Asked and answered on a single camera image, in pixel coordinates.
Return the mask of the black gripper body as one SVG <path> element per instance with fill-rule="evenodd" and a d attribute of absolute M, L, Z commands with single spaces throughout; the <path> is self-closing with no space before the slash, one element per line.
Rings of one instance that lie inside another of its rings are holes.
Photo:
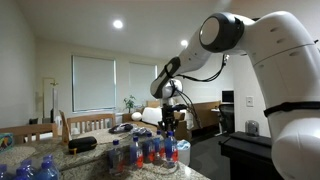
<path fill-rule="evenodd" d="M 178 104 L 178 105 L 166 105 L 164 104 L 162 107 L 162 121 L 164 123 L 165 127 L 169 127 L 171 123 L 176 120 L 174 118 L 174 112 L 185 110 L 187 108 L 184 104 Z"/>

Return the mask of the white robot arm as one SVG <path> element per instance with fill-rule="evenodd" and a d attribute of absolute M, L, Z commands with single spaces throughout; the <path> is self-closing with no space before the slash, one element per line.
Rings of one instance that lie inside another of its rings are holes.
<path fill-rule="evenodd" d="M 282 178 L 320 180 L 320 52 L 303 24 L 286 11 L 257 20 L 214 13 L 151 83 L 152 96 L 176 96 L 182 85 L 169 82 L 201 68 L 213 53 L 250 58 L 265 102 L 272 162 Z"/>

